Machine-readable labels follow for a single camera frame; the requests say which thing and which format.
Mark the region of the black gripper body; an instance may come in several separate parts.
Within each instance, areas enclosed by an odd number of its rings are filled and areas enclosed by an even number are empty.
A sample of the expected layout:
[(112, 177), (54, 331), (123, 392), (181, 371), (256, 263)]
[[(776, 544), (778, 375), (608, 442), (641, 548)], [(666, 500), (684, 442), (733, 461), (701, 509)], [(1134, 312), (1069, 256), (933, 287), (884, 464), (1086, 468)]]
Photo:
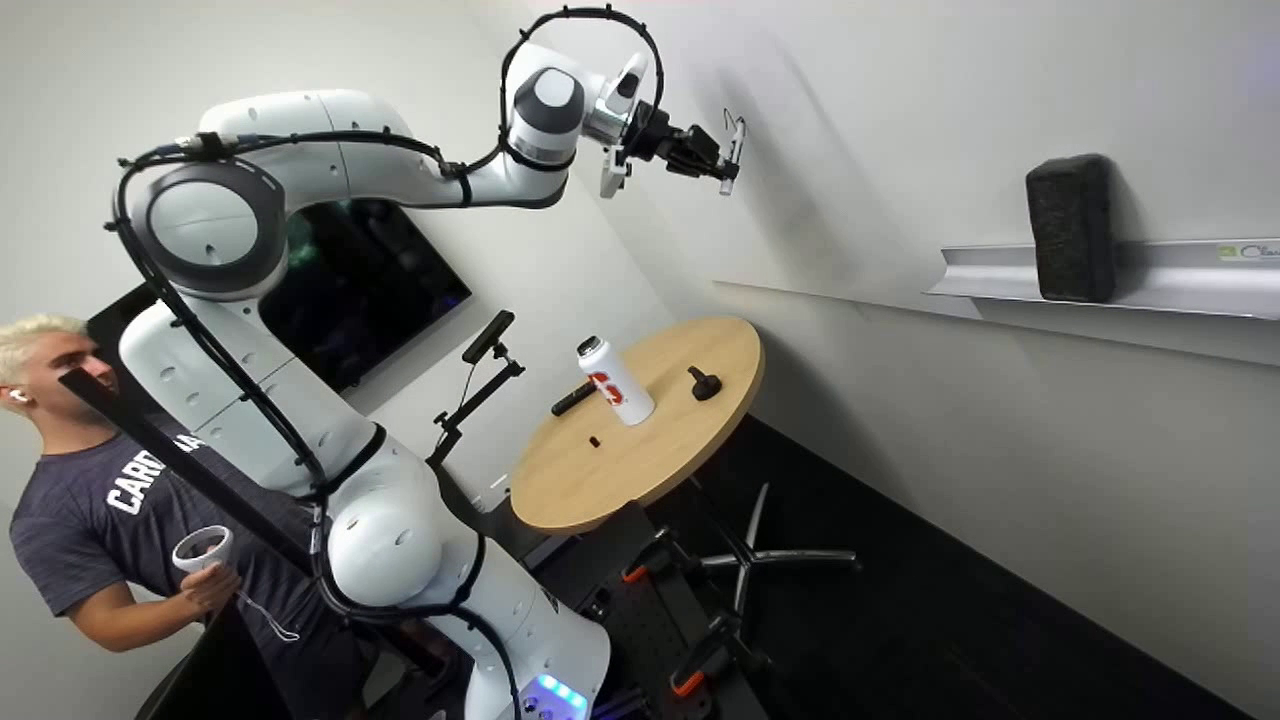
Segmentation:
[(625, 151), (634, 161), (658, 156), (666, 171), (701, 177), (706, 149), (697, 149), (689, 129), (676, 129), (657, 103), (634, 103)]

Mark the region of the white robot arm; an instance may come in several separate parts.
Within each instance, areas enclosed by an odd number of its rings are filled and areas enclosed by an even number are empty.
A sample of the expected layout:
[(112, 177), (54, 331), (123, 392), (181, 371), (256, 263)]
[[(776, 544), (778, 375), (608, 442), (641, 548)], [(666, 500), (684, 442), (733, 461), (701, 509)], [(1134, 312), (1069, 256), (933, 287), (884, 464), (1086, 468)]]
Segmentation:
[(129, 320), (132, 382), (234, 474), (309, 509), (309, 569), (361, 621), (430, 621), (471, 671), (465, 720), (520, 720), (542, 701), (587, 720), (613, 665), (608, 632), (549, 596), (520, 559), (450, 517), (434, 474), (332, 386), (400, 337), (318, 291), (292, 291), (288, 230), (309, 213), (549, 208), (575, 149), (618, 169), (740, 171), (740, 149), (672, 123), (642, 69), (596, 81), (555, 51), (515, 61), (501, 142), (450, 165), (361, 92), (218, 103), (199, 134), (123, 165), (112, 230), (154, 305)]

